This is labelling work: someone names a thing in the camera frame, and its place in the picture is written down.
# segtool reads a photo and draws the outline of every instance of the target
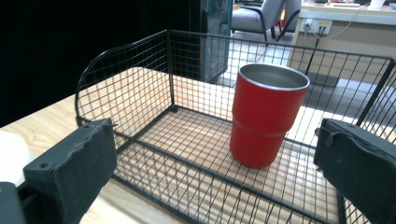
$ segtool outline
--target desk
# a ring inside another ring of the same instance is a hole
[[[391,10],[391,7],[383,6],[381,10],[369,10],[367,7],[361,9],[326,7],[312,3],[302,5],[297,33],[292,44],[303,45],[305,43],[308,47],[314,47],[317,39],[315,36],[307,34],[304,41],[304,32],[298,32],[304,18],[332,21],[329,34],[319,41],[318,48],[396,58],[396,11]]]
[[[1,130],[22,137],[39,156],[78,126],[74,95],[50,105]],[[101,190],[81,223],[180,223],[158,205],[111,179]]]

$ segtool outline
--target red tumbler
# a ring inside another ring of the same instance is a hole
[[[242,164],[270,165],[292,127],[309,78],[286,66],[250,63],[238,71],[230,150]]]

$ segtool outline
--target metal wire basket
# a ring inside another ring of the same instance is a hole
[[[229,151],[233,87],[246,63],[286,65],[312,82],[262,169]],[[95,58],[76,112],[79,125],[112,118],[113,177],[189,222],[368,223],[314,165],[314,131],[340,119],[394,144],[394,66],[387,57],[164,31]]]

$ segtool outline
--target power outlet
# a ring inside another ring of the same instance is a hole
[[[305,32],[305,26],[308,27],[308,33],[323,33],[327,35],[332,27],[332,21],[304,18],[301,22],[300,32]]]

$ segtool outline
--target wire mesh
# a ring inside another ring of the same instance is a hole
[[[249,169],[229,151],[237,70],[275,63],[311,86],[276,161]],[[112,118],[114,178],[200,223],[367,223],[317,171],[324,118],[395,142],[395,70],[386,57],[161,32],[98,56],[76,95],[78,122]]]

